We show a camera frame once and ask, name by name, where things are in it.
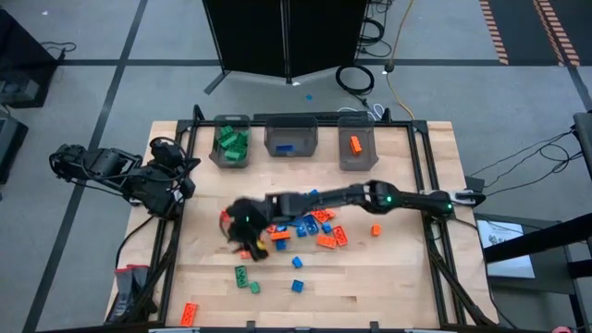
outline orange brick in bin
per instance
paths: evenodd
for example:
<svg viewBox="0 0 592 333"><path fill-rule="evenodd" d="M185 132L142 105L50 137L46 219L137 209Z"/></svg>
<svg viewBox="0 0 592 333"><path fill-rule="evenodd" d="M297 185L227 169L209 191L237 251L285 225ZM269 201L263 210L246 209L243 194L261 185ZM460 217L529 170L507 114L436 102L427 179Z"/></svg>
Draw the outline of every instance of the orange brick in bin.
<svg viewBox="0 0 592 333"><path fill-rule="evenodd" d="M359 155L362 153L362 145L360 144L360 140L358 140L358 137L355 135L352 135L350 137L350 147L352 154Z"/></svg>

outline clear plastic bin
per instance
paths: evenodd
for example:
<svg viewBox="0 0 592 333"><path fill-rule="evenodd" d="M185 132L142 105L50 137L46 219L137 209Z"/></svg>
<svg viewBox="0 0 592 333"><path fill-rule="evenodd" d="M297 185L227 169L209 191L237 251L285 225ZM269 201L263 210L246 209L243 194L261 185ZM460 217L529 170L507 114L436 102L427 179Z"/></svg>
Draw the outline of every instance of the clear plastic bin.
<svg viewBox="0 0 592 333"><path fill-rule="evenodd" d="M214 143L210 159L218 167L247 167L251 145L251 120L245 115L214 118Z"/></svg>
<svg viewBox="0 0 592 333"><path fill-rule="evenodd" d="M265 147L274 157L310 157L317 144L315 117L271 117L265 123Z"/></svg>
<svg viewBox="0 0 592 333"><path fill-rule="evenodd" d="M341 117L339 128L339 168L344 171L368 171L376 162L374 140L374 120L366 117ZM356 136L362 152L353 154L350 146L352 136Z"/></svg>

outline wooden work surface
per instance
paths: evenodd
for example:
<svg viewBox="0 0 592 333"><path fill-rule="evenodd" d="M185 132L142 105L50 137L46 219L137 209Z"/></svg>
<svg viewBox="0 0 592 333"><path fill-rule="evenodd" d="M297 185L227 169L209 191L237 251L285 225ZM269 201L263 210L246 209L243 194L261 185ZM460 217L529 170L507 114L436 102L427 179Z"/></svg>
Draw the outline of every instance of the wooden work surface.
<svg viewBox="0 0 592 333"><path fill-rule="evenodd" d="M174 138L176 125L155 122L150 138ZM325 191L369 179L391 182L402 191L416 191L406 129L375 128L379 160L367 172L339 170L337 130L319 128L318 146L312 157L277 158L267 153L264 128L252 128L251 159L244 169L219 169L208 158L214 128L197 130L194 156L202 158L202 163L191 173L196 191L185 205L167 326L178 326L185 303L196 302L197 327L244 327L247 320L255 320L257 327L368 327L370 321L378 321L383 328L439 327L426 241L416 211L397 209L386 216L372 216L359 207L335 209L337 217L331 224L343 226L349 238L347 246L336 250L316 245L315 237L299 239L291 229L288 250L278 253L264 232L270 256L258 263L231 253L233 246L222 236L219 213L240 196L262 198L274 191ZM440 188L464 189L451 124L430 122L429 130ZM417 139L425 187L429 189L421 137ZM145 156L145 160L152 158L148 149ZM470 209L455 209L458 218L475 222ZM128 232L146 217L144 208L132 208ZM380 237L371 236L373 223L382 226ZM151 222L129 240L120 267L150 264L156 225L156 221ZM489 299L476 231L452 221L449 230L461 284L483 312L498 321ZM302 259L303 268L292 266L295 255ZM247 266L249 280L260 284L260 294L237 288L237 265ZM304 282L301 294L291 291L293 279ZM449 321L455 322L444 278L442 284ZM154 293L157 304L161 291L162 278Z"/></svg>

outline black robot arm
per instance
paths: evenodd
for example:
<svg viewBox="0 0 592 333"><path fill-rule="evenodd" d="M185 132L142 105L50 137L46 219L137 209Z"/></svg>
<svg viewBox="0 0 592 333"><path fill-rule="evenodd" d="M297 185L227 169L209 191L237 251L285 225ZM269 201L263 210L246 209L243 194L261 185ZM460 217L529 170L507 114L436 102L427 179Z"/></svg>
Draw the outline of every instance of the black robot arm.
<svg viewBox="0 0 592 333"><path fill-rule="evenodd" d="M267 257L266 250L257 246L257 241L271 224L285 224L314 210L344 205L358 205L376 215L384 215L395 208L416 209L432 216L449 216L454 212L450 195L445 191L417 194L399 191L386 181L370 180L319 193L271 193L263 201L240 198L227 208L233 219L228 233L222 225L221 228L229 241L240 244L238 251L251 252L256 261Z"/></svg>

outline red lego brick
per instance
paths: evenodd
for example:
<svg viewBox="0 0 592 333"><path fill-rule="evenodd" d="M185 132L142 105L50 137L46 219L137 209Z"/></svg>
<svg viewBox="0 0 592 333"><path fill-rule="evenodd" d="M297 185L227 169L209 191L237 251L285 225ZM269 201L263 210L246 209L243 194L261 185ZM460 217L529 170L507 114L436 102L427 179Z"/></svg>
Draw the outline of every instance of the red lego brick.
<svg viewBox="0 0 592 333"><path fill-rule="evenodd" d="M342 226L333 227L333 235L335 235L335 240L337 240L339 246L345 246L348 244L348 237L345 235Z"/></svg>

